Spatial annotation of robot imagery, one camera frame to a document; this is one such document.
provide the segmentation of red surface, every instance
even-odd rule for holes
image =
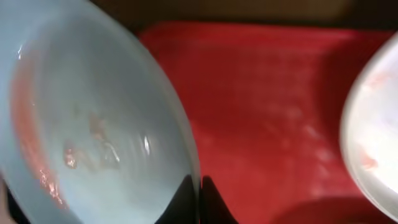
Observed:
[[[141,41],[240,223],[382,223],[343,165],[338,128],[353,80],[391,35],[166,22]]]

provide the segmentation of red tray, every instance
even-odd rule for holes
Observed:
[[[164,22],[142,43],[240,223],[381,223],[341,160],[346,94],[392,32]]]

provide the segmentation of brown background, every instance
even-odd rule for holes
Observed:
[[[93,0],[137,31],[161,20],[398,29],[398,0]]]

